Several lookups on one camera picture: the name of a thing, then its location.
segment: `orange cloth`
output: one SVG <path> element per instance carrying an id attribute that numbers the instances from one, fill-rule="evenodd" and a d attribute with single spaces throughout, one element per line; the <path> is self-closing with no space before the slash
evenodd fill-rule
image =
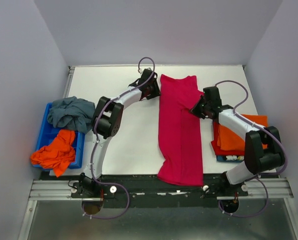
<path id="1" fill-rule="evenodd" d="M 74 138 L 74 131 L 61 129 L 49 146 L 43 146 L 31 155 L 31 163 L 39 164 L 44 169 L 53 169 L 57 177 L 61 176 L 74 162 L 75 151 L 71 146 Z"/>
<path id="2" fill-rule="evenodd" d="M 257 124 L 268 126 L 268 117 L 267 116 L 257 116 L 257 115 L 245 115 L 247 119 L 256 122 Z M 244 151 L 245 142 L 244 139 L 240 138 L 230 129 L 225 126 L 219 125 L 219 137 L 218 137 L 218 146 L 221 150 L 224 151 Z"/>

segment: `white table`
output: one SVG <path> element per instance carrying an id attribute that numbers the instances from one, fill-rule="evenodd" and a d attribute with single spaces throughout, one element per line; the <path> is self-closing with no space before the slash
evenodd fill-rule
<path id="1" fill-rule="evenodd" d="M 198 88 L 213 86 L 222 80 L 235 80 L 249 91 L 249 99 L 238 108 L 243 114 L 256 115 L 252 94 L 240 65 L 231 66 L 176 66 L 158 65 L 155 72 L 175 79 L 196 75 Z M 102 96 L 115 97 L 126 90 L 127 86 L 139 78 L 135 65 L 76 67 L 68 96 L 76 96 L 97 105 Z M 241 87 L 233 83 L 219 86 L 223 104 L 236 105 L 244 99 Z M 157 174 L 164 158 L 158 146 L 159 98 L 137 102 L 123 112 L 118 134 L 112 139 L 103 164 L 105 175 L 149 175 Z M 201 139 L 203 172 L 222 173 L 234 167 L 234 163 L 217 162 L 210 142 L 213 140 L 212 121 L 201 120 Z M 95 137 L 90 131 L 85 137 L 83 167 L 67 169 L 64 175 L 79 175 L 90 162 Z"/>

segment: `orange towel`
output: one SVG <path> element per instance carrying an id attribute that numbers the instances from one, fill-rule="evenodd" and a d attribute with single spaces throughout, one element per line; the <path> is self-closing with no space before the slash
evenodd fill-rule
<path id="1" fill-rule="evenodd" d="M 31 155 L 31 163 L 44 169 L 53 169 L 57 177 L 61 176 L 74 162 L 75 151 L 71 146 L 75 138 L 74 131 L 61 129 L 49 146 L 43 146 Z"/>
<path id="2" fill-rule="evenodd" d="M 261 124 L 265 127 L 268 126 L 267 116 L 242 115 L 257 124 Z M 224 151 L 244 151 L 245 142 L 244 139 L 240 138 L 227 127 L 219 125 L 218 146 Z"/>

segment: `gray floor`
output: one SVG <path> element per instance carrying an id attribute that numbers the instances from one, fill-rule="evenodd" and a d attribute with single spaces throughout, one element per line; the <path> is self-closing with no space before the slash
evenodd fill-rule
<path id="1" fill-rule="evenodd" d="M 261 209 L 264 200 L 244 200 L 239 214 Z M 30 240 L 293 240 L 294 233 L 282 199 L 270 200 L 253 218 L 234 218 L 217 208 L 132 208 L 117 219 L 90 220 L 81 202 L 41 201 Z"/>

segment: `blue crate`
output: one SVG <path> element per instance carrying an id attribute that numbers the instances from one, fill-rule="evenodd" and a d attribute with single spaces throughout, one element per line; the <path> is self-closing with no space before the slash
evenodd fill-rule
<path id="1" fill-rule="evenodd" d="M 43 120 L 42 120 L 42 124 L 41 124 L 41 129 L 40 129 L 37 145 L 35 148 L 36 151 L 38 151 L 43 146 L 49 145 L 54 140 L 54 138 L 58 135 L 59 131 L 61 130 L 61 128 L 54 128 L 51 124 L 49 124 L 47 122 L 47 116 L 49 114 L 49 110 L 51 107 L 52 107 L 52 103 L 48 103 L 45 108 L 45 112 L 44 112 L 44 116 L 43 116 Z M 75 150 L 75 160 L 73 163 L 71 163 L 69 165 L 69 167 L 68 167 L 69 169 L 79 169 L 82 167 L 84 137 L 85 137 L 85 134 L 83 134 L 81 132 L 79 133 L 77 131 L 75 132 L 75 139 L 72 144 L 72 147 Z M 51 170 L 51 169 L 42 168 L 38 164 L 36 164 L 36 165 L 33 164 L 33 166 L 36 168 L 39 167 L 39 168 L 43 169 L 44 171 Z"/>

